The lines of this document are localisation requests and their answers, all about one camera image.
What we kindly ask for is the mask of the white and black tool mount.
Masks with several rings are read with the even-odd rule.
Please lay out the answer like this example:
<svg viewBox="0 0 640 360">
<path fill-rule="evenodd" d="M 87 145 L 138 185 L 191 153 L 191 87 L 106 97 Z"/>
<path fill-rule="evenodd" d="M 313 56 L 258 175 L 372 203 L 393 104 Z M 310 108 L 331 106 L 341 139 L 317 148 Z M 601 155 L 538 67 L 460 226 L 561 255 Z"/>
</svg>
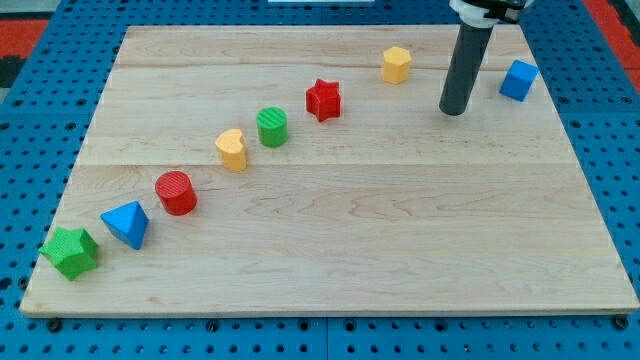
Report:
<svg viewBox="0 0 640 360">
<path fill-rule="evenodd" d="M 516 24 L 531 9 L 533 0 L 450 0 L 461 21 L 475 28 L 491 28 L 499 22 Z"/>
</svg>

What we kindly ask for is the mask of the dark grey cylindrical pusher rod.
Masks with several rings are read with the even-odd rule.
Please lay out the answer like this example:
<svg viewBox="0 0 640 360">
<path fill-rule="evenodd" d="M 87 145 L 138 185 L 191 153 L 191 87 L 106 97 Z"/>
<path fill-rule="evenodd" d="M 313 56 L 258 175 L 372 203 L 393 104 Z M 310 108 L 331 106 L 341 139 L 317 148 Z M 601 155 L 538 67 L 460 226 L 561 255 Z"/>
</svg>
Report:
<svg viewBox="0 0 640 360">
<path fill-rule="evenodd" d="M 441 93 L 440 110 L 452 116 L 466 111 L 493 32 L 462 22 Z"/>
</svg>

